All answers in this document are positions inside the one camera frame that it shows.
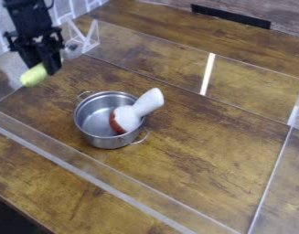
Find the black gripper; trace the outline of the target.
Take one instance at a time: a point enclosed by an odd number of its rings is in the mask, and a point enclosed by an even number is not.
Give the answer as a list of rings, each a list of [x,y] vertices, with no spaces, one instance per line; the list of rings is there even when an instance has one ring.
[[[64,49],[63,30],[59,27],[49,29],[37,27],[32,32],[6,31],[4,37],[9,51],[19,52],[28,68],[36,66],[41,60],[49,75],[59,71],[63,65],[60,51]]]

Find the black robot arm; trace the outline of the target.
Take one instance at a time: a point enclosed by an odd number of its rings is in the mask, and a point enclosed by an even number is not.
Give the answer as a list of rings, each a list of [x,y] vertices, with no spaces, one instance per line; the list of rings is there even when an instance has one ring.
[[[63,30],[52,24],[44,0],[4,0],[15,30],[6,31],[8,48],[17,52],[31,69],[37,64],[53,75],[63,66],[60,51],[64,49]]]

